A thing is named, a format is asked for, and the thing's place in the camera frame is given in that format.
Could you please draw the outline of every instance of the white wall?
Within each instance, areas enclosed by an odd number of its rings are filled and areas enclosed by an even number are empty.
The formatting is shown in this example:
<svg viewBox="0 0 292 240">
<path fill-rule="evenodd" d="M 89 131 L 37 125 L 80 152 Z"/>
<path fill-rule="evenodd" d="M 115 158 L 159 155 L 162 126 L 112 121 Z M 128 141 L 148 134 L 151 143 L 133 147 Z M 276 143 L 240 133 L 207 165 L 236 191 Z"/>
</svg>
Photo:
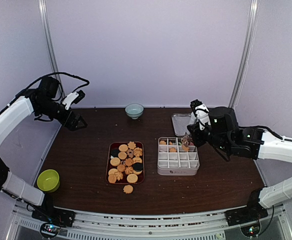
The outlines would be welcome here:
<svg viewBox="0 0 292 240">
<path fill-rule="evenodd" d="M 248 70 L 236 106 L 242 126 L 266 125 L 292 137 L 292 1 L 262 0 Z M 268 185 L 292 176 L 292 164 L 258 160 Z M 285 203 L 292 221 L 292 200 Z"/>
<path fill-rule="evenodd" d="M 228 105 L 250 0 L 54 0 L 59 70 L 91 81 L 79 107 Z M 64 79 L 70 91 L 78 82 Z"/>
<path fill-rule="evenodd" d="M 50 73 L 38 1 L 0 1 L 0 110 L 36 78 Z M 0 156 L 17 176 L 32 183 L 59 124 L 25 119 L 4 141 Z M 0 239 L 15 201 L 0 193 Z"/>
</svg>

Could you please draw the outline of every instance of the bowl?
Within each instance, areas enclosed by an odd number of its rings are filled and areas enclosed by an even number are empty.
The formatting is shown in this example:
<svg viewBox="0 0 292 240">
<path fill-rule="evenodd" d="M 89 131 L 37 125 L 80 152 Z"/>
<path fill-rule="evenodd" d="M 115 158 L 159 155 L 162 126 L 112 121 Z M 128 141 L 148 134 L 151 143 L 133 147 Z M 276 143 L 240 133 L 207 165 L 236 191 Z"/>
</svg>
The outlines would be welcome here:
<svg viewBox="0 0 292 240">
<path fill-rule="evenodd" d="M 45 170 L 38 176 L 37 186 L 43 192 L 53 193 L 60 186 L 60 175 L 53 169 Z"/>
<path fill-rule="evenodd" d="M 144 107 L 138 103 L 129 104 L 125 107 L 125 112 L 128 117 L 132 119 L 138 119 L 144 111 Z"/>
</svg>

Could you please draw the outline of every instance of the metal tray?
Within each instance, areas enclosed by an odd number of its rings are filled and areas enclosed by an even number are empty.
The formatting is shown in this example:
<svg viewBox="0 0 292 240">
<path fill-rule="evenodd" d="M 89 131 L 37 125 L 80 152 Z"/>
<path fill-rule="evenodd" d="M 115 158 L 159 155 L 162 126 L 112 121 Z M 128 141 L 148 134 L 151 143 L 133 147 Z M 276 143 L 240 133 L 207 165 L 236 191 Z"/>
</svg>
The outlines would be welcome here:
<svg viewBox="0 0 292 240">
<path fill-rule="evenodd" d="M 185 135 L 190 119 L 190 113 L 174 113 L 171 115 L 172 125 L 177 137 L 183 137 Z"/>
</svg>

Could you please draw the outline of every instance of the red tray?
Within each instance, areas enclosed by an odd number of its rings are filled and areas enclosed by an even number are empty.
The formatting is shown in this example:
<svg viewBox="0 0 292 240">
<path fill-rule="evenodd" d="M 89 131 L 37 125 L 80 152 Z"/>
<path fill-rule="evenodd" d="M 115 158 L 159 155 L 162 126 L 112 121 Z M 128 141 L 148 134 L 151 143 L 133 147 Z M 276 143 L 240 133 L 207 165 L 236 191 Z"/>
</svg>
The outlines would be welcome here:
<svg viewBox="0 0 292 240">
<path fill-rule="evenodd" d="M 142 170 L 142 173 L 137 175 L 138 177 L 138 180 L 137 182 L 135 183 L 130 183 L 127 181 L 127 174 L 125 172 L 123 172 L 123 178 L 122 180 L 120 181 L 116 181 L 115 183 L 110 183 L 108 181 L 108 172 L 109 170 L 111 169 L 117 169 L 116 166 L 112 166 L 111 165 L 111 151 L 113 149 L 118 149 L 120 147 L 120 145 L 122 144 L 128 144 L 129 142 L 114 142 L 112 143 L 110 146 L 109 146 L 109 152 L 108 152 L 108 160 L 107 160 L 107 167 L 106 167 L 106 181 L 109 183 L 109 184 L 140 184 L 144 181 L 145 179 L 145 163 L 144 163 L 144 145 L 139 142 L 139 141 L 135 141 L 134 143 L 136 144 L 136 148 L 141 148 L 142 149 L 142 156 L 140 156 L 140 158 L 142 159 L 142 166 L 143 166 L 143 170 Z"/>
</svg>

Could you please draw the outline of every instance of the light blue bowl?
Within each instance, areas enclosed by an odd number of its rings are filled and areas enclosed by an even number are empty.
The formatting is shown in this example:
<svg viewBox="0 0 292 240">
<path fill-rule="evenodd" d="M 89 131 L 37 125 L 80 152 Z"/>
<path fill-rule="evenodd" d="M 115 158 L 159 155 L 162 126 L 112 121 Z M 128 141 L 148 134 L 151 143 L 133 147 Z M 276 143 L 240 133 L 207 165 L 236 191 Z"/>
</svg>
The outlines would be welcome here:
<svg viewBox="0 0 292 240">
<path fill-rule="evenodd" d="M 125 108 L 127 116 L 132 119 L 138 119 L 143 114 L 143 111 L 144 107 L 138 103 L 129 104 Z"/>
</svg>

